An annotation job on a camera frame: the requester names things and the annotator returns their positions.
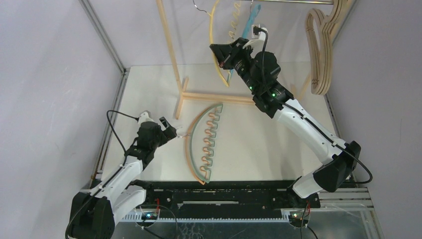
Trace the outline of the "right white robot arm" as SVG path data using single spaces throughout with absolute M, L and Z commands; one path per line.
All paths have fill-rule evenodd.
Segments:
M 290 187 L 288 202 L 301 207 L 312 194 L 335 192 L 358 163 L 360 145 L 331 134 L 302 107 L 293 94 L 277 80 L 281 67 L 276 56 L 266 50 L 255 57 L 248 39 L 230 44 L 211 44 L 219 68 L 234 70 L 253 95 L 256 107 L 293 131 L 317 156 L 322 166 L 299 177 Z

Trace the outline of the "yellow wire hanger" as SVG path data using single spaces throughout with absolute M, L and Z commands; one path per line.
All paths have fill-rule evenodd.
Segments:
M 219 78 L 223 81 L 224 85 L 226 87 L 230 86 L 230 80 L 232 77 L 232 72 L 230 70 L 226 70 L 226 74 L 224 75 L 221 71 L 220 68 L 220 63 L 217 59 L 217 56 L 215 55 L 214 52 L 214 38 L 213 38 L 213 20 L 214 20 L 214 15 L 215 15 L 215 11 L 216 11 L 216 7 L 219 3 L 219 0 L 216 0 L 212 6 L 211 12 L 208 12 L 204 9 L 200 9 L 197 4 L 195 3 L 195 1 L 193 0 L 193 5 L 194 7 L 201 12 L 205 12 L 208 16 L 209 16 L 209 43 L 210 43 L 210 48 L 211 51 L 213 53 L 213 63 L 214 63 L 214 67 L 217 71 L 217 74 L 219 76 Z M 232 11 L 232 19 L 230 21 L 230 30 L 228 31 L 228 36 L 229 36 L 229 41 L 227 44 L 232 43 L 235 39 L 234 37 L 236 36 L 237 33 L 237 27 L 239 24 L 239 17 L 240 17 L 240 8 L 241 8 L 241 1 L 237 0 L 233 3 L 233 11 Z

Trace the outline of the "blue wire hanger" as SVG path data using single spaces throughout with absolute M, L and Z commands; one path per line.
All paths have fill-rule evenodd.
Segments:
M 229 43 L 234 41 L 234 37 L 235 37 L 235 34 L 236 34 L 236 28 L 237 28 L 237 25 L 239 23 L 240 7 L 241 7 L 240 1 L 234 3 L 235 11 L 232 12 L 233 20 L 230 22 L 230 26 L 232 27 L 232 30 L 230 30 L 228 32 L 228 36 L 230 38 Z M 248 34 L 251 31 L 252 25 L 254 24 L 255 19 L 258 16 L 260 10 L 261 10 L 261 4 L 254 5 L 253 1 L 251 1 L 250 13 L 249 13 L 248 20 L 245 24 L 245 27 L 244 27 L 242 35 L 241 35 L 242 38 L 248 37 Z

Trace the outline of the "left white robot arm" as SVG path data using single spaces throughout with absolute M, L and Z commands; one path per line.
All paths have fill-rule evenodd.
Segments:
M 133 185 L 132 181 L 154 159 L 157 148 L 177 137 L 177 130 L 164 117 L 156 123 L 147 111 L 137 121 L 137 137 L 125 151 L 123 162 L 94 188 L 81 190 L 73 197 L 65 238 L 109 239 L 132 209 L 155 203 L 153 191 Z

